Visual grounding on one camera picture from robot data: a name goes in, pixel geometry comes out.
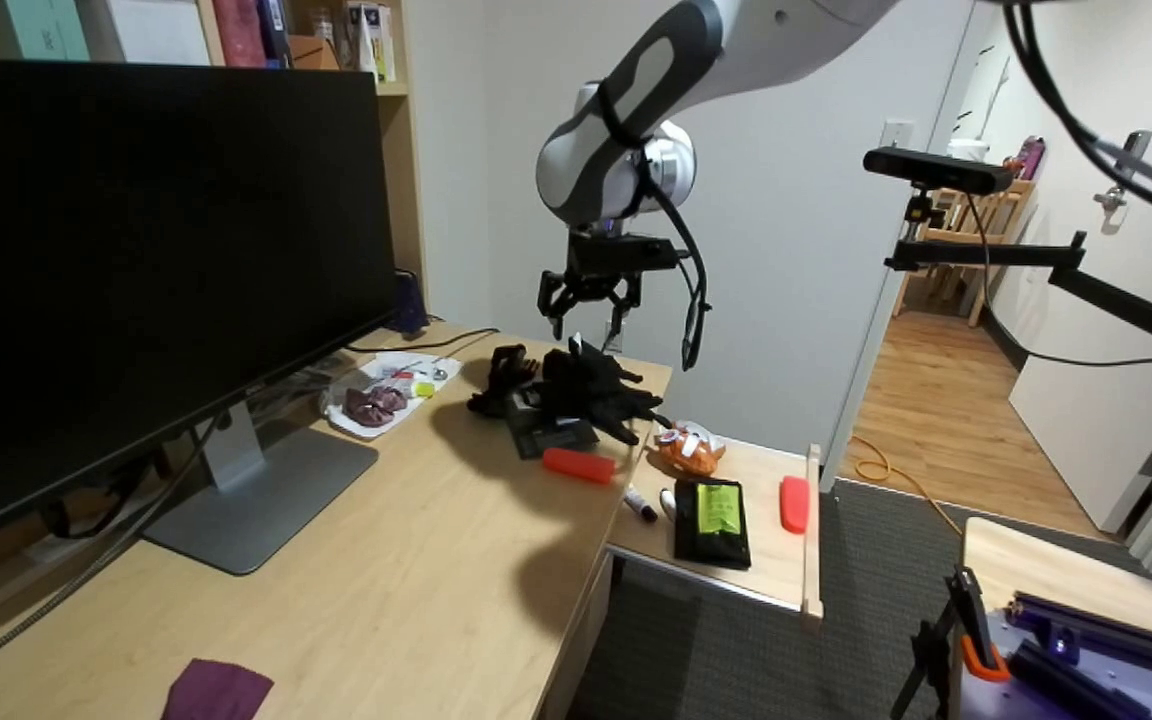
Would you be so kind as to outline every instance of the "white wall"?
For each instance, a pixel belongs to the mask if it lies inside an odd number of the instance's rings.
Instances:
[[[536,146],[571,112],[575,86],[605,76],[668,3],[407,3],[430,306],[543,337],[536,276],[559,268],[562,227],[536,198]],[[883,118],[913,124],[923,143],[969,10],[964,0],[904,0],[830,66],[679,117],[700,146],[684,214],[709,255],[716,312],[700,368],[670,382],[670,414],[778,449],[830,435],[908,190],[863,176],[860,156]],[[605,306],[575,329],[601,337]],[[625,351],[676,364],[679,329],[679,276],[651,276]]]
[[[1152,126],[1146,0],[1043,3],[1036,7],[1036,22],[1057,83],[1105,140]],[[1120,227],[1105,227],[1093,190],[1105,190],[1109,180],[1068,143],[1053,112],[1030,96],[1030,83],[1011,66],[988,126],[991,159],[1015,151],[1026,131],[1049,135],[1038,212],[1026,245],[1068,245],[1076,227],[1087,227],[1082,273],[1152,299],[1152,206],[1127,198]],[[1018,343],[1057,354],[1152,354],[1152,337],[1049,289],[1043,276],[1006,273],[995,296],[995,316]],[[1087,516],[1098,528],[1116,528],[1152,450],[1152,368],[1082,371],[1030,360],[1018,371],[1011,402]]]

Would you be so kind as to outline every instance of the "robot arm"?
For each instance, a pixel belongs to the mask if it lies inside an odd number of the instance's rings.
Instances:
[[[679,0],[539,146],[539,198],[571,227],[621,222],[640,198],[640,156],[668,194],[692,188],[692,146],[668,112],[790,83],[853,49],[895,0]]]

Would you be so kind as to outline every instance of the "black monitor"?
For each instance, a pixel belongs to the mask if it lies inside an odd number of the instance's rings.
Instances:
[[[0,59],[0,523],[389,312],[368,76]],[[151,536],[250,570],[368,459],[295,431]]]

